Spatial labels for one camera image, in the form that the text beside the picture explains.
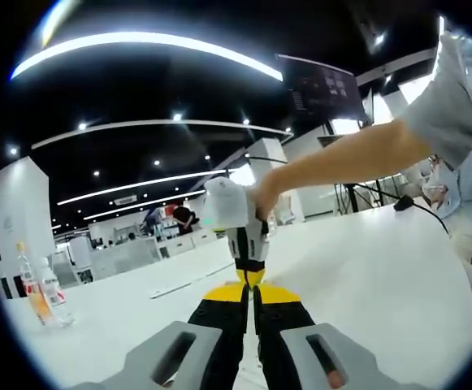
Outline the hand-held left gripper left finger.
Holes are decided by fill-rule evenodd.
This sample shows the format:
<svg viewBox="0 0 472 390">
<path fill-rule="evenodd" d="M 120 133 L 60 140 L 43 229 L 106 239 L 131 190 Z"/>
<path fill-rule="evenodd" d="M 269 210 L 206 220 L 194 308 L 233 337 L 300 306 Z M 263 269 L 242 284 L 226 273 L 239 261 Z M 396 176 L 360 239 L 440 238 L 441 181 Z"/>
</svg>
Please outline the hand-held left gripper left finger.
<svg viewBox="0 0 472 390">
<path fill-rule="evenodd" d="M 231 389 L 243 357 L 247 285 L 214 288 L 186 322 L 174 321 L 127 353 L 123 368 L 76 389 Z"/>
</svg>

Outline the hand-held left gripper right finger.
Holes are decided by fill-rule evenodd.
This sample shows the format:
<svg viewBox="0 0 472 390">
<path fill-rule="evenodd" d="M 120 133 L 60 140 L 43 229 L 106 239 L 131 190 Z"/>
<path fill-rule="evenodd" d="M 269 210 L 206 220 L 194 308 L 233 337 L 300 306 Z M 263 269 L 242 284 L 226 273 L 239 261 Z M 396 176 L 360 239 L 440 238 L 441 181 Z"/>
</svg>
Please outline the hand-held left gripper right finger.
<svg viewBox="0 0 472 390">
<path fill-rule="evenodd" d="M 253 288 L 258 356 L 269 389 L 411 389 L 378 367 L 372 352 L 332 325 L 316 324 L 285 288 Z"/>
</svg>

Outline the person's right hand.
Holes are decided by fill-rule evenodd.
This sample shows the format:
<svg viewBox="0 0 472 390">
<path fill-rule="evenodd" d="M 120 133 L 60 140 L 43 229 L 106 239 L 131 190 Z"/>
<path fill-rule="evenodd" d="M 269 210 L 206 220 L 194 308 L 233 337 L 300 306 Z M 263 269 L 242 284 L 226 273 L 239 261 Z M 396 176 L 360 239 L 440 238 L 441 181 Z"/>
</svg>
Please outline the person's right hand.
<svg viewBox="0 0 472 390">
<path fill-rule="evenodd" d="M 270 173 L 251 191 L 251 198 L 255 205 L 256 218 L 265 223 L 276 206 L 279 196 L 286 191 L 281 179 Z"/>
</svg>

